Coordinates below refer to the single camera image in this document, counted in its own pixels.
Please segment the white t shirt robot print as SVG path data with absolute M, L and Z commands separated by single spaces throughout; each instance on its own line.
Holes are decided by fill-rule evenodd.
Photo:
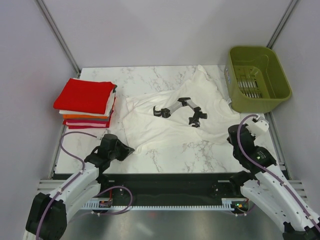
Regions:
M 167 108 L 178 98 L 190 98 L 207 114 L 193 127 L 189 119 L 194 111 L 183 106 L 168 118 L 155 116 L 153 110 Z M 223 144 L 228 128 L 240 123 L 240 114 L 231 110 L 215 81 L 198 65 L 193 76 L 177 90 L 144 94 L 126 99 L 128 114 L 122 119 L 127 143 L 136 153 L 174 147 L 197 141 Z

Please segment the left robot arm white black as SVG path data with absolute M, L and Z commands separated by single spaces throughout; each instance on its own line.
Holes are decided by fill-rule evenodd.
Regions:
M 111 186 L 104 175 L 113 160 L 124 161 L 135 150 L 119 138 L 107 133 L 100 144 L 81 159 L 78 172 L 49 193 L 38 193 L 32 202 L 25 229 L 37 240 L 59 240 L 73 216 L 92 198 L 104 197 Z

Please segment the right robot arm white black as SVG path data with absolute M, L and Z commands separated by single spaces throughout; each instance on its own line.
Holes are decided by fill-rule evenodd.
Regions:
M 273 220 L 283 239 L 318 240 L 319 214 L 292 187 L 270 152 L 255 145 L 248 125 L 230 126 L 227 141 L 233 157 L 245 168 L 230 178 L 230 193 L 253 202 Z

